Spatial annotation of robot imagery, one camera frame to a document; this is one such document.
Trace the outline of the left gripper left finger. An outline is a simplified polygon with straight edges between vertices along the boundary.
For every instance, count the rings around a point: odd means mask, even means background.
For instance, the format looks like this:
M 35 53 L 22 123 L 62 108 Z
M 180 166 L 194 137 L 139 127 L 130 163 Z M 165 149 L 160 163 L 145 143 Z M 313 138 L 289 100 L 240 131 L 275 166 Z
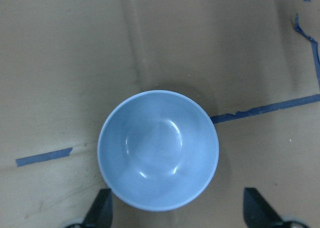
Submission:
M 112 190 L 101 189 L 86 214 L 82 227 L 106 227 L 109 228 L 113 221 Z

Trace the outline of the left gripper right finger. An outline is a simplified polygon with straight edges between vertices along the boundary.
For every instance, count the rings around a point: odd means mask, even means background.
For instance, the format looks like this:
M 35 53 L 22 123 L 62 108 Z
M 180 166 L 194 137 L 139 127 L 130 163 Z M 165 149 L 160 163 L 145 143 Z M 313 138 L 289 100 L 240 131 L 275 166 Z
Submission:
M 247 227 L 283 227 L 284 221 L 256 188 L 243 191 L 243 219 Z

